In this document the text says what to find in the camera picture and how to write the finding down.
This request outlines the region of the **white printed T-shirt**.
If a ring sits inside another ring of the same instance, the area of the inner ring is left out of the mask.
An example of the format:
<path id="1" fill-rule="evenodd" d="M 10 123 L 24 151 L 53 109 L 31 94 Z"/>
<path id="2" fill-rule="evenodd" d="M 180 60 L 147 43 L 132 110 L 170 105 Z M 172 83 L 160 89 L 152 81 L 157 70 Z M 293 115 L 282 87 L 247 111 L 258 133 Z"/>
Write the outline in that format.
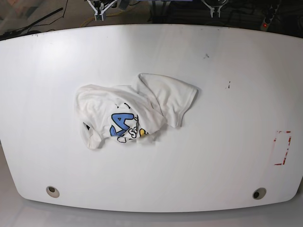
<path id="1" fill-rule="evenodd" d="M 85 145 L 95 150 L 105 140 L 151 141 L 164 125 L 181 127 L 197 94 L 196 87 L 181 80 L 140 73 L 131 85 L 79 88 L 75 112 Z"/>

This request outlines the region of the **left table grommet hole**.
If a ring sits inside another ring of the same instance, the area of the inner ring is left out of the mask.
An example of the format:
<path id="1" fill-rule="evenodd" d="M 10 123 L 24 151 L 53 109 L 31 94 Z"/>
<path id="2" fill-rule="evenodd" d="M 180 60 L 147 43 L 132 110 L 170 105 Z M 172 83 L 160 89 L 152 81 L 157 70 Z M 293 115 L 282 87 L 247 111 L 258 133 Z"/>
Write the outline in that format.
<path id="1" fill-rule="evenodd" d="M 58 198 L 60 196 L 59 191 L 55 187 L 52 187 L 52 186 L 47 186 L 46 192 L 52 198 Z"/>

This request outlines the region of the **table grommet hole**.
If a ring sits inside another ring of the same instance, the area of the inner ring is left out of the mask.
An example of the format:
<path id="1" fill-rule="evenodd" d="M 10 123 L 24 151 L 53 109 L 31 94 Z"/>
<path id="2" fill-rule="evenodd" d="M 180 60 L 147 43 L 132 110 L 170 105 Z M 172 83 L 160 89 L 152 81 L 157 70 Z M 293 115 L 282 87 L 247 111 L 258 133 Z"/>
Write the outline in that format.
<path id="1" fill-rule="evenodd" d="M 60 196 L 59 191 L 55 187 L 52 187 L 52 186 L 47 186 L 46 192 L 52 198 L 58 198 Z"/>
<path id="2" fill-rule="evenodd" d="M 267 190 L 265 188 L 258 188 L 254 191 L 252 198 L 255 200 L 261 200 L 266 195 Z"/>

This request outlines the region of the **red tape rectangle marker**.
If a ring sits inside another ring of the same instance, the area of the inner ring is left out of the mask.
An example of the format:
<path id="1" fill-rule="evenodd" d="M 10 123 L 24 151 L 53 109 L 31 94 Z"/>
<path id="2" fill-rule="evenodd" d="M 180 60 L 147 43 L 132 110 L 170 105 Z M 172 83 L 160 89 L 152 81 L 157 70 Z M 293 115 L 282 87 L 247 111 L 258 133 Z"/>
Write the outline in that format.
<path id="1" fill-rule="evenodd" d="M 273 141 L 271 162 L 274 166 L 283 166 L 286 163 L 287 155 L 292 140 L 291 131 L 277 131 Z"/>

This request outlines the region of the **right table grommet hole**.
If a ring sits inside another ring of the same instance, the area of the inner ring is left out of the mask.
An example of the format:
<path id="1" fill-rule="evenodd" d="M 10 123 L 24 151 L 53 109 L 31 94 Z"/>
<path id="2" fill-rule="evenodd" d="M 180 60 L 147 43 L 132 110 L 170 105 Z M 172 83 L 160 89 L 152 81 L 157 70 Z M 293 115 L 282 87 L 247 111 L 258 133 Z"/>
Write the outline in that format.
<path id="1" fill-rule="evenodd" d="M 258 188 L 254 191 L 252 198 L 255 200 L 261 200 L 266 195 L 267 190 L 265 188 Z"/>

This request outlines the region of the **black power strip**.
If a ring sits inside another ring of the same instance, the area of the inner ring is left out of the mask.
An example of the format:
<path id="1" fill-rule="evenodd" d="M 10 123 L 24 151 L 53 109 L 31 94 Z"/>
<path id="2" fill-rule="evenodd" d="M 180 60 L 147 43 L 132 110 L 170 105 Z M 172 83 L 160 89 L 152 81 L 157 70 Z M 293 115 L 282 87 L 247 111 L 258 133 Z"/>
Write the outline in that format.
<path id="1" fill-rule="evenodd" d="M 265 18 L 260 26 L 261 31 L 267 31 L 274 16 L 276 15 L 277 9 L 280 6 L 280 0 L 273 0 L 267 12 L 265 13 Z"/>

